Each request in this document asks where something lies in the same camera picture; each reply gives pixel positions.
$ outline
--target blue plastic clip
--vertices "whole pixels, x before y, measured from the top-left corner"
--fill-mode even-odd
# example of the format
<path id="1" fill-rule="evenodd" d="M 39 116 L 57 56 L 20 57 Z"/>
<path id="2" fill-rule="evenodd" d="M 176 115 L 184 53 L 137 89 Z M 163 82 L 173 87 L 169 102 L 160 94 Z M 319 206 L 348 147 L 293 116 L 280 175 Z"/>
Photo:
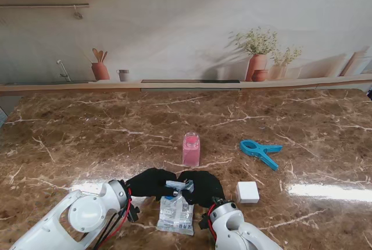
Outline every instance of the blue plastic clip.
<path id="1" fill-rule="evenodd" d="M 249 155 L 256 156 L 273 170 L 278 169 L 278 165 L 266 153 L 280 152 L 282 145 L 262 145 L 252 140 L 240 142 L 240 150 Z"/>

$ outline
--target white cube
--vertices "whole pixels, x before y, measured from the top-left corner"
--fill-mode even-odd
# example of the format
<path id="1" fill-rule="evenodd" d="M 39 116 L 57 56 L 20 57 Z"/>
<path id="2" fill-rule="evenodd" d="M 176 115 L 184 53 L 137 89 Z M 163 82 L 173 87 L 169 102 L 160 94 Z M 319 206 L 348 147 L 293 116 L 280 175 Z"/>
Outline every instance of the white cube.
<path id="1" fill-rule="evenodd" d="M 239 203 L 257 203 L 260 199 L 257 184 L 254 181 L 241 181 L 237 185 Z"/>

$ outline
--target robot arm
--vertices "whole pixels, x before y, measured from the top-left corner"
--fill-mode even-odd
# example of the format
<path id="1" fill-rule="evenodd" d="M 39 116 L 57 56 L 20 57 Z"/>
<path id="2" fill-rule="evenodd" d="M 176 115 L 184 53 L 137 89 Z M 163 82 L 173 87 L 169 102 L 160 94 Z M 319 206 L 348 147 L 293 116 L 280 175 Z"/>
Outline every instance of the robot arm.
<path id="1" fill-rule="evenodd" d="M 257 227 L 244 222 L 243 213 L 233 202 L 214 199 L 199 225 L 210 229 L 218 250 L 282 250 Z"/>
<path id="2" fill-rule="evenodd" d="M 79 242 L 75 241 L 59 223 L 61 214 L 67 208 L 71 226 L 86 234 Z M 124 214 L 126 210 L 129 221 L 138 220 L 137 213 L 140 210 L 132 206 L 130 190 L 123 180 L 112 180 L 103 184 L 98 196 L 83 195 L 80 190 L 69 193 L 10 250 L 84 250 L 106 225 L 109 210 L 120 214 Z"/>

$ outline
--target pink jar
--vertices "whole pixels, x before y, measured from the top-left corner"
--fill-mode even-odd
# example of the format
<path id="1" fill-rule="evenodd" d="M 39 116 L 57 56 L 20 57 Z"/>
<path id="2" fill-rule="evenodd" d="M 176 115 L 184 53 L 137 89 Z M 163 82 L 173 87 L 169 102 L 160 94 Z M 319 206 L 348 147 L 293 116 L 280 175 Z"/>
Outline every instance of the pink jar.
<path id="1" fill-rule="evenodd" d="M 200 160 L 200 138 L 197 133 L 190 132 L 184 136 L 182 163 L 188 167 L 198 167 Z"/>

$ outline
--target shelf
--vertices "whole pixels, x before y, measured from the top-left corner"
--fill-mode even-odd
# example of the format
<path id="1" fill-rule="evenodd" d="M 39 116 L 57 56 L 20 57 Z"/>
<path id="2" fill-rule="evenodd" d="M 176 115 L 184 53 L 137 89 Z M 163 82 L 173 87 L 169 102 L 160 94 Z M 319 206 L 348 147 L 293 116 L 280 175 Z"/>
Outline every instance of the shelf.
<path id="1" fill-rule="evenodd" d="M 232 89 L 232 88 L 252 88 L 252 89 L 296 89 L 296 88 L 318 88 L 334 85 L 372 83 L 372 74 L 359 74 L 347 77 L 322 77 L 304 78 L 299 80 L 276 80 L 261 82 L 241 82 L 241 83 L 141 83 L 134 81 L 129 83 L 109 83 L 109 81 L 98 81 L 96 83 L 66 83 L 66 84 L 45 84 L 45 85 L 1 85 L 0 95 L 24 95 L 33 92 L 53 92 L 53 91 L 128 91 L 141 89 L 180 89 L 180 88 L 206 88 L 206 89 Z"/>

